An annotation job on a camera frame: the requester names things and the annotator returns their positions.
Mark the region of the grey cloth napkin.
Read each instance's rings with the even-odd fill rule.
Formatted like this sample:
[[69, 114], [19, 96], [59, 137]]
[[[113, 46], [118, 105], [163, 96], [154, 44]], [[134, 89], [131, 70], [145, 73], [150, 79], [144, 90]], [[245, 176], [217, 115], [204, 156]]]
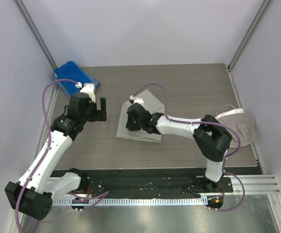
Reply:
[[116, 138], [160, 143], [160, 134], [148, 133], [143, 128], [154, 113], [164, 113], [164, 104], [147, 89], [136, 97], [141, 98], [144, 104], [129, 101], [122, 104]]

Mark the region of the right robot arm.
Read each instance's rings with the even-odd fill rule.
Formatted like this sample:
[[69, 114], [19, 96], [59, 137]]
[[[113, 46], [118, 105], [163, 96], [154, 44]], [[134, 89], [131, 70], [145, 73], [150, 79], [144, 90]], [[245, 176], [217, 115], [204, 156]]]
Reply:
[[141, 104], [133, 103], [127, 109], [126, 128], [149, 134], [176, 135], [193, 139], [207, 159], [204, 186], [214, 192], [222, 185], [223, 164], [232, 135], [212, 115], [202, 119], [169, 117], [163, 113], [151, 114]]

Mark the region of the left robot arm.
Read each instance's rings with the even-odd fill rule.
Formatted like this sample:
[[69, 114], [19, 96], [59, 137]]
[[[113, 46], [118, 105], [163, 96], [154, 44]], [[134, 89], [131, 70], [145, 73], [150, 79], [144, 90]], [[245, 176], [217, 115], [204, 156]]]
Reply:
[[53, 121], [50, 137], [31, 166], [16, 183], [9, 182], [5, 187], [14, 210], [43, 220], [59, 198], [71, 191], [82, 194], [88, 189], [88, 175], [79, 169], [72, 168], [51, 183], [48, 179], [85, 123], [107, 120], [106, 98], [100, 98], [100, 106], [97, 109], [96, 102], [86, 93], [78, 92], [70, 97], [69, 105]]

